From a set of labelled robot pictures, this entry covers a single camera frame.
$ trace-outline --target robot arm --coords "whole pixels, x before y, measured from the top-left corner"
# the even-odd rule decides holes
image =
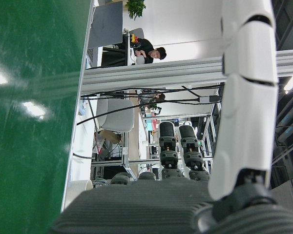
[[[257,171],[269,184],[278,79],[270,0],[224,0],[223,72],[228,76],[209,193],[228,196],[241,172]]]

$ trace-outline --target office chair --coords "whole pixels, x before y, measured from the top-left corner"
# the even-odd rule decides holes
[[[97,115],[133,106],[132,101],[126,99],[99,99]],[[101,129],[118,132],[129,132],[133,128],[134,109],[114,112],[97,118]]]
[[[133,29],[133,30],[129,31],[129,33],[130,34],[134,34],[138,38],[142,38],[142,39],[145,38],[145,35],[143,33],[143,29],[142,28]]]

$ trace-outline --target green surface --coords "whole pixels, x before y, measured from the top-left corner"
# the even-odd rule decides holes
[[[0,1],[0,233],[45,233],[60,213],[89,7]]]

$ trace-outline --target white wall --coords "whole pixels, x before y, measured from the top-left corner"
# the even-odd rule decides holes
[[[143,28],[153,46],[165,47],[163,61],[221,56],[221,1],[145,0],[143,16],[130,19],[123,13],[123,27]]]
[[[181,86],[169,86],[167,89],[182,89]],[[214,89],[207,90],[193,90],[196,94],[200,96],[209,96],[214,94]],[[196,98],[195,95],[191,94],[189,91],[181,91],[177,93],[167,93],[165,94],[165,100],[177,100],[177,99],[193,99]],[[210,111],[211,105],[186,105],[177,103],[162,103],[157,104],[162,108],[161,114],[159,116],[170,116],[170,115],[180,115],[180,114],[193,114],[193,113],[207,113]]]

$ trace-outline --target wire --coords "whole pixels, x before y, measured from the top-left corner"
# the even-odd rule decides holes
[[[91,25],[92,25],[92,23],[93,23],[93,16],[94,16],[94,12],[95,12],[96,8],[97,8],[97,7],[94,6],[93,13],[92,13],[92,20],[91,20],[90,28],[91,28]]]
[[[190,93],[192,93],[193,95],[197,96],[197,97],[201,97],[200,95],[196,94],[195,92],[192,92],[191,89],[187,88],[186,86],[181,86],[183,87],[185,90],[188,90]]]
[[[211,151],[207,151],[207,150],[202,150],[202,151],[205,151],[205,152],[208,152],[208,153],[211,153],[211,154],[213,153],[213,152],[211,152]]]
[[[149,165],[149,166],[146,166],[146,167],[153,167],[153,166],[156,165],[156,164],[158,164],[158,163],[154,163],[154,164],[151,164],[151,166]],[[142,169],[146,168],[146,167],[142,167],[142,168],[140,168],[140,170],[138,171],[138,175],[139,175],[140,171],[141,171]]]
[[[221,102],[221,101],[215,101],[215,102],[207,102],[207,103],[183,103],[183,102],[180,102],[180,101],[197,101],[197,98],[196,99],[184,99],[184,100],[159,100],[159,101],[155,101],[155,102],[149,102],[148,105],[159,104],[159,103],[163,103],[163,102],[172,102],[172,103],[179,103],[179,104],[186,104],[186,105],[209,105],[209,104],[214,104],[214,103]],[[98,117],[105,116],[105,115],[108,115],[108,114],[112,114],[112,113],[115,113],[115,112],[118,112],[118,111],[124,111],[124,110],[128,110],[128,109],[135,108],[135,107],[140,107],[140,106],[145,106],[145,104],[139,104],[139,105],[135,105],[135,106],[129,106],[129,107],[124,107],[124,108],[120,108],[120,109],[117,109],[117,110],[109,111],[109,112],[106,112],[106,113],[103,113],[103,114],[100,114],[100,115],[97,115],[97,116],[94,116],[94,117],[91,117],[91,118],[87,118],[87,119],[77,123],[77,125],[85,123],[85,122],[87,122],[89,120],[92,120],[94,118],[98,118]]]
[[[287,125],[287,126],[276,126],[276,128],[288,128],[288,127],[293,127],[293,125]]]
[[[118,147],[119,146],[119,143],[111,150],[111,151],[109,151],[104,157],[103,157],[103,160],[106,158],[106,156],[108,156],[111,152],[113,152],[115,149],[116,149],[116,147]]]
[[[103,160],[106,158],[106,156],[108,156],[111,152],[113,152],[113,150],[116,149],[117,146],[119,146],[119,143],[114,147],[114,149],[112,149],[111,151],[109,151],[109,152],[103,157],[103,159],[100,158],[99,154],[98,154],[98,158],[101,159],[101,161],[103,161]],[[73,156],[80,157],[80,158],[85,158],[85,159],[96,159],[96,157],[85,157],[85,156],[77,155],[77,154],[75,154],[75,153],[73,153]]]
[[[73,153],[73,156],[80,157],[80,158],[86,158],[86,159],[95,159],[95,157],[85,157],[85,156],[77,155],[75,153]]]
[[[223,84],[216,84],[216,85],[209,85],[209,86],[195,87],[195,88],[191,88],[191,89],[189,89],[189,90],[215,89],[215,88],[221,88],[221,87],[224,87],[224,85],[223,85]],[[97,92],[97,93],[92,93],[92,94],[82,95],[81,97],[82,97],[82,98],[85,98],[85,97],[96,96],[97,94],[108,94],[108,93],[111,93],[111,92],[120,92],[120,91],[126,91],[126,90],[137,90],[137,89],[163,91],[163,93],[168,93],[168,92],[170,92],[170,91],[173,91],[173,92],[184,91],[184,89],[125,88],[125,89],[113,90],[113,91],[110,91],[110,92]]]

